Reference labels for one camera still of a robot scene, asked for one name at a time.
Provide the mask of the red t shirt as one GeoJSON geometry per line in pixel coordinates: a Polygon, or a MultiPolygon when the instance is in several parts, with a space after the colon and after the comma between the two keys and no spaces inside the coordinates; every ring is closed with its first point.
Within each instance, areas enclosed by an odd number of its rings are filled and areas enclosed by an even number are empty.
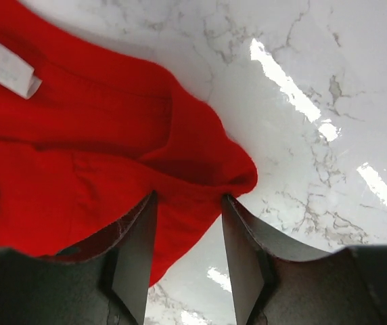
{"type": "Polygon", "coordinates": [[[114,53],[0,1],[0,49],[33,68],[0,84],[0,247],[54,255],[158,194],[150,283],[204,235],[224,194],[253,190],[252,159],[163,67],[114,53]]]}

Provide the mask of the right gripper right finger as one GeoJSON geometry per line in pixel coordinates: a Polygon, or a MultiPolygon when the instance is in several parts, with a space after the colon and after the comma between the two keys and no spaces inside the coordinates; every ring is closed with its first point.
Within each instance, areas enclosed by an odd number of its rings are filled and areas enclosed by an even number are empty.
{"type": "Polygon", "coordinates": [[[345,324],[338,258],[222,198],[225,250],[237,324],[345,324]]]}

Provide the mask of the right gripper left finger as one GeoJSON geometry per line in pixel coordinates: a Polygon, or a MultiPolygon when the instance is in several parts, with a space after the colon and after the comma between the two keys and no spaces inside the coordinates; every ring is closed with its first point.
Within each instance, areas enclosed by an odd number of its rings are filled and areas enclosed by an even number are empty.
{"type": "Polygon", "coordinates": [[[143,324],[157,207],[158,196],[153,191],[126,215],[54,257],[77,265],[101,260],[98,291],[108,299],[108,324],[143,324]]]}

